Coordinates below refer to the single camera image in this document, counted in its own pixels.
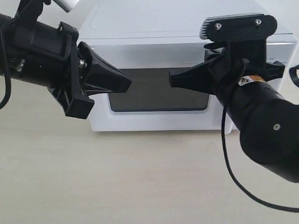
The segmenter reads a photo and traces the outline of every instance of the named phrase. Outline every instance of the black bracket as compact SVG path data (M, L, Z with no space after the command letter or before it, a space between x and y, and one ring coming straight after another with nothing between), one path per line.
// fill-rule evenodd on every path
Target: black bracket
M246 71L259 74L265 81L282 78L285 66L267 63L267 38L277 30L277 21L270 15L256 14L219 18L204 24L205 62L183 73L170 72L171 87L216 95L222 82L232 82L232 69L243 60Z

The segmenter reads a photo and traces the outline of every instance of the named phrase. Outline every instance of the yellow warning sticker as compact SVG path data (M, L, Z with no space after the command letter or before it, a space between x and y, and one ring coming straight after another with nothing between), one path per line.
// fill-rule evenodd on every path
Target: yellow warning sticker
M256 76L256 75L250 75L250 76L243 76L241 78L241 80L239 81L239 85L246 85L248 83L253 83L253 82L266 82L265 80L263 80L262 77L260 76Z

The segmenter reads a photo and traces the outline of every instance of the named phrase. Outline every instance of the microwave oven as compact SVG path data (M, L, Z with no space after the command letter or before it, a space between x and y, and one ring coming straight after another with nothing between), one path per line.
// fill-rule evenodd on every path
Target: microwave oven
M79 41L133 81L127 93L98 94L89 120L93 131L220 130L222 105L213 95L171 88L169 71L204 61L199 32L207 17L269 14L253 0L101 0L80 29ZM278 22L267 40L267 61L292 63L298 40ZM283 79L270 81L279 90ZM227 118L225 133L235 126Z

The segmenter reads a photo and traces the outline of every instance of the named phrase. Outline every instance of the black wire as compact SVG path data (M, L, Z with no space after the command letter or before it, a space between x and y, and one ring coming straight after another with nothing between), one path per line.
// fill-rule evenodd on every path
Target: black wire
M299 213L299 208L292 208L292 207L285 207L285 206L281 206L281 205L276 205L276 204L272 204L266 201L261 200L260 198L254 196L253 194L251 194L246 188L244 188L237 180L237 178L235 177L230 164L229 164L229 159L228 159L228 152L227 152L227 148L226 148L226 141L225 141L225 120L226 120L226 114L227 114L227 109L228 109L228 104L224 105L223 107L223 113L222 113L222 120L221 120L221 139L222 139L222 146L223 146L223 153L224 153L224 159L225 159L225 164L226 167L228 169L229 175L231 176L231 178L233 179L234 183L248 196L250 197L252 200L254 200L255 202L264 205L266 207L272 208L272 209L276 209L276 210L281 210L281 211L287 211L287 212L294 212L294 213Z
M14 23L16 20L12 19L10 22L4 24L1 27L0 30L0 39L1 39L1 46L2 46L2 54L3 54L3 63L4 63L4 79L5 79L5 95L2 99L2 101L0 102L0 109L2 109L3 107L6 106L6 104L9 102L10 96L11 96L11 75L9 72L9 66L8 66L8 62L7 62L7 55L6 55L6 46L5 46L5 36L4 36L4 32L5 29L11 25L12 23Z
M290 77L291 80L293 81L293 83L299 87L299 78L297 76L297 70L299 69L299 65L290 68L289 73L290 73Z

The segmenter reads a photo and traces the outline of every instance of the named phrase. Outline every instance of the beige table surface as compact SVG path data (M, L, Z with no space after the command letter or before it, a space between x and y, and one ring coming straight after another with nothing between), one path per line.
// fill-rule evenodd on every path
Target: beige table surface
M79 27L94 2L82 0L70 14L51 6L42 21L56 26L64 20ZM259 2L299 35L299 3ZM18 1L1 3L0 11L12 15ZM281 92L299 104L299 90L289 79ZM0 118L0 224L299 220L299 214L258 205L233 184L225 168L220 132L93 133L88 121L64 117L45 88L18 81L13 81L11 101ZM299 185L250 161L238 136L234 132L227 140L240 182L265 200L299 206Z

